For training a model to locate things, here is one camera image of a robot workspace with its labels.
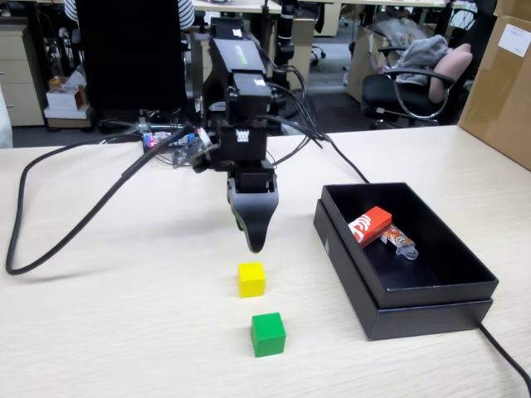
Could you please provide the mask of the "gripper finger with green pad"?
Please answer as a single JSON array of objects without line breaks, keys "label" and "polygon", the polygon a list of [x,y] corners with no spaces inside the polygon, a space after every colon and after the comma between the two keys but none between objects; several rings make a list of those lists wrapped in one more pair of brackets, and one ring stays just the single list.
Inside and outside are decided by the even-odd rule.
[{"label": "gripper finger with green pad", "polygon": [[233,203],[233,181],[227,182],[227,202],[231,208],[231,213],[235,218],[236,226],[240,231],[244,231],[242,224],[240,223],[239,216],[236,214],[236,210]]}]

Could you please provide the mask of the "gripper finger black curved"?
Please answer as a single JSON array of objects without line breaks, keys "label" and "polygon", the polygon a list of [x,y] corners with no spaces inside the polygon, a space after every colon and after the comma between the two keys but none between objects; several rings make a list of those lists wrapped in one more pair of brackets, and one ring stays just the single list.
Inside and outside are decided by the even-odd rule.
[{"label": "gripper finger black curved", "polygon": [[236,180],[233,181],[233,203],[236,214],[244,228],[246,242],[252,253],[259,253],[266,242],[270,220],[279,204],[276,177],[268,182],[267,192],[239,192]]}]

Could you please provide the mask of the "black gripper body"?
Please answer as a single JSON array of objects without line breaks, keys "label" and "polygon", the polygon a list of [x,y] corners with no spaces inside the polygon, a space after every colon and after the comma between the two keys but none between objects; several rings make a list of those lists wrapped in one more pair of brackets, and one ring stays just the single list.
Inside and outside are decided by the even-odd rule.
[{"label": "black gripper body", "polygon": [[210,168],[227,173],[228,194],[269,194],[276,191],[275,171],[266,159],[267,128],[212,124]]}]

